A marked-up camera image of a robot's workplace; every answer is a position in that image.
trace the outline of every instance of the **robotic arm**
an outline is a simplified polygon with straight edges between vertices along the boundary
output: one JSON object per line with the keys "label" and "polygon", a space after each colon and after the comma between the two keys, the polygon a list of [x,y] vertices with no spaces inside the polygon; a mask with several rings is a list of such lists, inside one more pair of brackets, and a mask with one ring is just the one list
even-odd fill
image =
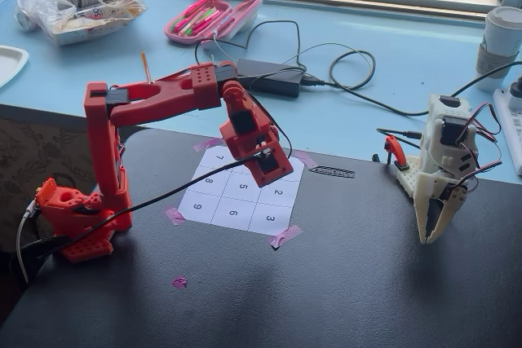
{"label": "robotic arm", "polygon": [[[49,178],[38,189],[36,200],[55,236],[76,237],[111,214],[131,206],[128,178],[122,164],[124,147],[117,128],[178,116],[192,110],[215,108],[223,99],[229,120],[221,135],[236,160],[257,155],[245,166],[263,187],[292,173],[292,166],[279,144],[276,127],[267,113],[255,105],[241,84],[231,62],[192,66],[156,81],[108,88],[104,82],[87,85],[84,107],[97,192],[83,195],[76,189],[58,187]],[[71,262],[110,254],[114,231],[131,227],[125,213],[84,240],[62,250]]]}

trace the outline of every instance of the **pink marker mark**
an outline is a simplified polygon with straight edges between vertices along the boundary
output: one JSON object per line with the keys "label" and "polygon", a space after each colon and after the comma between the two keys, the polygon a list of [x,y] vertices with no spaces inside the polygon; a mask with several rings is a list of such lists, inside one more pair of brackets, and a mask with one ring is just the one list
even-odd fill
{"label": "pink marker mark", "polygon": [[318,166],[318,164],[306,152],[294,150],[294,156],[304,163],[309,169],[313,169],[314,167]]}
{"label": "pink marker mark", "polygon": [[223,139],[213,138],[211,140],[206,140],[204,142],[196,144],[194,146],[194,149],[196,150],[196,152],[205,151],[205,150],[208,150],[211,147],[223,146],[223,143],[224,143]]}
{"label": "pink marker mark", "polygon": [[166,209],[163,212],[166,216],[169,217],[170,221],[173,222],[175,226],[179,226],[180,224],[187,222],[187,219],[185,219],[175,207]]}
{"label": "pink marker mark", "polygon": [[291,227],[288,227],[283,232],[277,234],[276,236],[271,236],[270,238],[268,238],[268,243],[274,249],[277,249],[280,246],[282,246],[284,243],[295,238],[296,236],[298,236],[301,233],[303,233],[303,230],[301,230],[299,227],[293,225]]}
{"label": "pink marker mark", "polygon": [[179,290],[186,289],[187,278],[185,276],[176,276],[174,280],[172,280],[172,285],[174,285]]}

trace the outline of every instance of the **black desk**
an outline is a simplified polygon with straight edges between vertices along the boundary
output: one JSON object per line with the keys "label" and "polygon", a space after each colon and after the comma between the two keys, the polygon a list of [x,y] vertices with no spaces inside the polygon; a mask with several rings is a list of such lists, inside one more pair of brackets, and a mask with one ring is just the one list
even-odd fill
{"label": "black desk", "polygon": [[[188,181],[201,137],[144,130],[124,162],[135,203]],[[0,331],[0,346],[522,346],[522,193],[481,180],[446,233],[418,242],[395,167],[311,154],[292,215],[304,233],[267,237],[137,211],[114,252],[43,267]],[[188,287],[170,285],[186,275]]]}

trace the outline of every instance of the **paper grid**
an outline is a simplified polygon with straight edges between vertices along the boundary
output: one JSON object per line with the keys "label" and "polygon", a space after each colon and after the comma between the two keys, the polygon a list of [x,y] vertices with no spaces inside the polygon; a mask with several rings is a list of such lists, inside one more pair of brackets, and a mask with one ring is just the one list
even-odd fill
{"label": "paper grid", "polygon": [[[234,162],[223,146],[205,151],[192,178]],[[274,236],[286,230],[304,164],[291,157],[294,172],[259,188],[245,166],[214,174],[187,189],[178,211],[187,220]]]}

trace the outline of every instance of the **red clip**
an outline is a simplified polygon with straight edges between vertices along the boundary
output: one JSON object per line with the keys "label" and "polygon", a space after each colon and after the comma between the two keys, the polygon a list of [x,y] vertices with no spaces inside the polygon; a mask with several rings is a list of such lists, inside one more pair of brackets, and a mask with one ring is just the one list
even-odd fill
{"label": "red clip", "polygon": [[388,162],[389,165],[392,161],[392,154],[395,156],[396,161],[395,166],[397,166],[397,169],[400,171],[405,171],[409,169],[409,165],[406,162],[406,156],[404,151],[402,151],[402,147],[399,144],[399,141],[395,139],[393,136],[387,136],[384,139],[384,149],[388,153]]}

